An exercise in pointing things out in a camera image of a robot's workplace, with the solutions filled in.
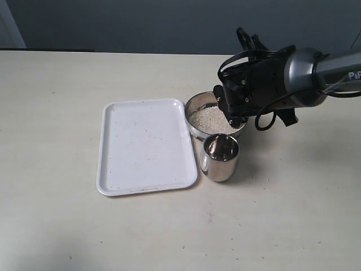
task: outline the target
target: plastic tray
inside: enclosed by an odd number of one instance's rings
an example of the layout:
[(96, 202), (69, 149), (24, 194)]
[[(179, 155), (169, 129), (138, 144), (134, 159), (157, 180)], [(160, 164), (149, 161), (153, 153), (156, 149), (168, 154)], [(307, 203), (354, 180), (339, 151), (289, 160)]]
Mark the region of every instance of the plastic tray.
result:
[(184, 105), (176, 99), (105, 107), (96, 187), (120, 196), (191, 186), (197, 168)]

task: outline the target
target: gray wall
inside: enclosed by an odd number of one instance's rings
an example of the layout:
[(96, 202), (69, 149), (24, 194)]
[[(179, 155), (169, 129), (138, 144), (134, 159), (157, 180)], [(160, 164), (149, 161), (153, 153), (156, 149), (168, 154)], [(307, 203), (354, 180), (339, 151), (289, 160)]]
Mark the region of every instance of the gray wall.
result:
[(361, 27), (360, 0), (7, 2), (28, 48), (233, 54), (241, 26), (273, 50), (293, 43), (332, 53)]
[(14, 48), (15, 45), (0, 15), (0, 48)]

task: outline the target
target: rice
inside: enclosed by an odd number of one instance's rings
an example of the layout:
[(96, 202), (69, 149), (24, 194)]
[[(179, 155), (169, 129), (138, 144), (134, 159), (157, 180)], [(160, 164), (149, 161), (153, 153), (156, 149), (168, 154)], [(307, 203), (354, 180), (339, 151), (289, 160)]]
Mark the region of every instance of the rice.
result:
[(223, 112), (217, 106), (194, 112), (190, 116), (190, 124), (207, 134), (232, 134), (239, 130), (231, 127)]

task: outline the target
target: stainless steel cup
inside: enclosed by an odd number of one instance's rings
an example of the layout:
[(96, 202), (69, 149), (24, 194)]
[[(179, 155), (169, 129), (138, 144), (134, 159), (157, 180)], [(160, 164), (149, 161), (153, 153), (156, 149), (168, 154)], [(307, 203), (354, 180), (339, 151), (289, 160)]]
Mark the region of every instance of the stainless steel cup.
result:
[(200, 156), (204, 175), (214, 182), (229, 179), (236, 170), (239, 145), (234, 137), (213, 134), (205, 139)]

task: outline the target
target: stainless steel bowl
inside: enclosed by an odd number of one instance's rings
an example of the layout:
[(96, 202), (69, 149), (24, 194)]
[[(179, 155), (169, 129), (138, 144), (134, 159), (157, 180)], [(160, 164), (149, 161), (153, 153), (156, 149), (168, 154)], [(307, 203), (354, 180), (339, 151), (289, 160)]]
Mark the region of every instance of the stainless steel bowl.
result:
[[(205, 133), (202, 130), (199, 129), (199, 127), (195, 127), (190, 123), (190, 116), (203, 108), (206, 107), (211, 107), (211, 106), (217, 106), (217, 100), (215, 98), (215, 96), (213, 95), (213, 92), (208, 91), (208, 92), (202, 92), (199, 93), (195, 96), (193, 96), (191, 99), (189, 99), (189, 101), (186, 103), (186, 106), (184, 108), (185, 110), (185, 115), (186, 115), (186, 122), (187, 122), (187, 126), (188, 129), (190, 130), (191, 134), (203, 141), (204, 139), (206, 139), (207, 137), (209, 137), (211, 134)], [(240, 136), (240, 134), (243, 131), (243, 128), (245, 127), (246, 123), (243, 124), (240, 129), (232, 134), (230, 134), (230, 136), (237, 138)]]

